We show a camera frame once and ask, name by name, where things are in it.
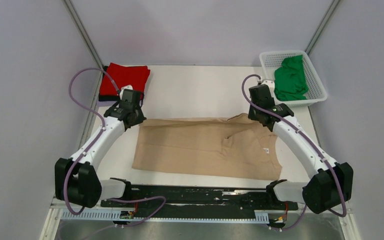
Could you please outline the beige t shirt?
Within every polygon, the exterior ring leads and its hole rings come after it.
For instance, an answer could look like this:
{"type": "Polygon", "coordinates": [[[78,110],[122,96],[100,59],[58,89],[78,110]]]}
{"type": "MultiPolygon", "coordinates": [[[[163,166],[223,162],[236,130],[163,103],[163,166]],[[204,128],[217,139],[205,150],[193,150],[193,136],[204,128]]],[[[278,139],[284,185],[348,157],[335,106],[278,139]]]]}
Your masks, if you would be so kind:
{"type": "Polygon", "coordinates": [[[230,118],[148,119],[139,126],[137,170],[274,181],[277,136],[246,113],[230,118]]]}

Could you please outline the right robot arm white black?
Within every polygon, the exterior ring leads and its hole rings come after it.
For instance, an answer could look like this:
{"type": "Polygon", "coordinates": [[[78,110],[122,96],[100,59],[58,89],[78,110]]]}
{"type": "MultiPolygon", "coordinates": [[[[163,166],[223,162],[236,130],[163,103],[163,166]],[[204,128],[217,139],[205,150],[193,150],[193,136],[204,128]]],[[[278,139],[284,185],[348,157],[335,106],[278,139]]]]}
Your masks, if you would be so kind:
{"type": "Polygon", "coordinates": [[[305,204],[313,213],[333,212],[341,206],[346,215],[346,201],[351,198],[353,168],[338,163],[308,136],[294,112],[284,103],[275,104],[270,88],[259,84],[245,94],[249,102],[249,118],[257,121],[281,139],[304,167],[309,181],[276,180],[268,185],[266,204],[278,209],[286,201],[305,204]]]}

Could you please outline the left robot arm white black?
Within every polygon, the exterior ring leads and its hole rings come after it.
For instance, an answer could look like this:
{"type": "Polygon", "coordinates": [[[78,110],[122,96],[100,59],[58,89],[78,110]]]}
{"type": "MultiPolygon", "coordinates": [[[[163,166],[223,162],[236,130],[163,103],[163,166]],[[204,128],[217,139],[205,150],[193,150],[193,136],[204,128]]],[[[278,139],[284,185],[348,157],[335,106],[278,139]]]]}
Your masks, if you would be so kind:
{"type": "Polygon", "coordinates": [[[121,97],[102,115],[102,122],[87,142],[69,158],[54,166],[55,197],[69,204],[92,208],[101,200],[114,199],[120,206],[133,201],[131,183],[119,178],[100,180],[97,168],[104,156],[129,128],[146,120],[142,112],[144,93],[126,86],[121,97]]]}

